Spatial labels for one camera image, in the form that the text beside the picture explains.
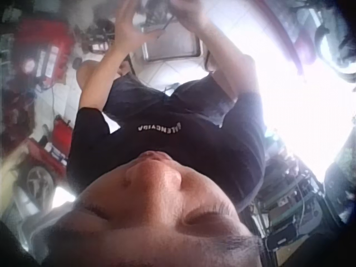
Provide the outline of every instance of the cable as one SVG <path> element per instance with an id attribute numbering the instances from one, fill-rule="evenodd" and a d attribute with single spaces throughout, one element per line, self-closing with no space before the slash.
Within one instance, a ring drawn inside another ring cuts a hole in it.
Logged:
<path id="1" fill-rule="evenodd" d="M 52 116 L 53 116 L 53 130 L 54 130 L 55 129 L 56 111 L 55 111 L 55 90 L 53 88 L 54 88 L 54 85 L 51 87 L 51 91 L 52 91 Z"/>
<path id="2" fill-rule="evenodd" d="M 303 196 L 303 194 L 301 192 L 301 189 L 299 187 L 299 184 L 298 184 L 298 181 L 297 181 L 296 177 L 294 175 L 293 175 L 293 177 L 295 179 L 296 186 L 298 188 L 298 191 L 299 191 L 299 194 L 300 194 L 300 197 L 301 197 L 301 202 L 303 203 L 303 208 L 301 210 L 301 216 L 300 216 L 299 225 L 298 225 L 298 229 L 297 229 L 297 236 L 299 236 L 299 229 L 300 229 L 301 223 L 303 222 L 304 213 L 305 213 L 305 200 L 304 200 L 304 196 Z"/>

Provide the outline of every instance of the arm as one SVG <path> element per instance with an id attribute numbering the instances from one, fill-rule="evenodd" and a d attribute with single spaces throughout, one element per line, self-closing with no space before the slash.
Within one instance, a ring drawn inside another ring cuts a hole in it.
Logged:
<path id="1" fill-rule="evenodd" d="M 244 55 L 204 14 L 201 0 L 170 0 L 174 15 L 207 46 L 228 80 L 232 99 L 258 92 L 254 61 Z"/>
<path id="2" fill-rule="evenodd" d="M 162 31 L 159 30 L 141 33 L 133 26 L 132 20 L 137 4 L 138 0 L 125 0 L 116 13 L 114 45 L 109 49 L 84 85 L 79 108 L 90 107 L 102 111 L 117 70 L 125 57 L 145 42 L 162 34 Z"/>

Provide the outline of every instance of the man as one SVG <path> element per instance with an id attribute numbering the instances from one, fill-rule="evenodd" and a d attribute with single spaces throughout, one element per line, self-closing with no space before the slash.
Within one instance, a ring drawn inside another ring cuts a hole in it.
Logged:
<path id="1" fill-rule="evenodd" d="M 171 0 L 174 15 L 206 44 L 219 70 L 171 97 L 144 87 L 124 75 L 122 63 L 162 31 L 133 27 L 137 2 L 123 1 L 103 60 L 78 71 L 82 95 L 68 179 L 79 197 L 49 234 L 45 263 L 258 266 L 259 240 L 238 216 L 264 174 L 253 61 L 210 22 L 200 0 Z M 102 111 L 118 131 L 110 134 Z"/>

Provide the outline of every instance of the car wheel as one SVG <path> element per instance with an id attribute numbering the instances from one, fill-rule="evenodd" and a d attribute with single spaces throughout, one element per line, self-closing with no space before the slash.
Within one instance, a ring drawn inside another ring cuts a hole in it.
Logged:
<path id="1" fill-rule="evenodd" d="M 55 183 L 52 174 L 46 168 L 32 167 L 27 173 L 24 186 L 26 193 L 30 194 L 40 210 L 51 209 Z"/>

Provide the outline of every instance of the red object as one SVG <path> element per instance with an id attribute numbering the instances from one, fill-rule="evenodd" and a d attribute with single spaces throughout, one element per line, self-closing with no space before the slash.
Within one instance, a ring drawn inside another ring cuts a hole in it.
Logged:
<path id="1" fill-rule="evenodd" d="M 54 47 L 57 53 L 55 67 L 52 77 L 44 76 L 44 83 L 49 86 L 63 79 L 67 71 L 68 58 L 75 44 L 69 27 L 65 23 L 25 18 L 19 24 L 14 37 L 14 61 L 18 71 L 21 70 L 23 62 L 29 58 L 35 59 L 38 63 L 39 48 L 50 53 Z"/>
<path id="2" fill-rule="evenodd" d="M 71 148 L 73 129 L 64 122 L 63 119 L 57 118 L 52 133 L 52 145 L 66 157 L 69 155 Z M 34 139 L 27 139 L 29 158 L 33 165 L 44 165 L 49 170 L 57 174 L 57 184 L 66 185 L 66 166 L 59 162 L 50 152 L 47 152 L 43 146 Z"/>
<path id="3" fill-rule="evenodd" d="M 73 129 L 61 118 L 55 120 L 55 126 L 52 132 L 52 144 L 61 153 L 69 156 L 71 150 Z"/>
<path id="4" fill-rule="evenodd" d="M 40 164 L 46 166 L 49 170 L 58 175 L 61 182 L 65 183 L 66 167 L 63 164 L 56 160 L 32 138 L 27 140 L 27 148 L 31 161 L 39 162 Z"/>

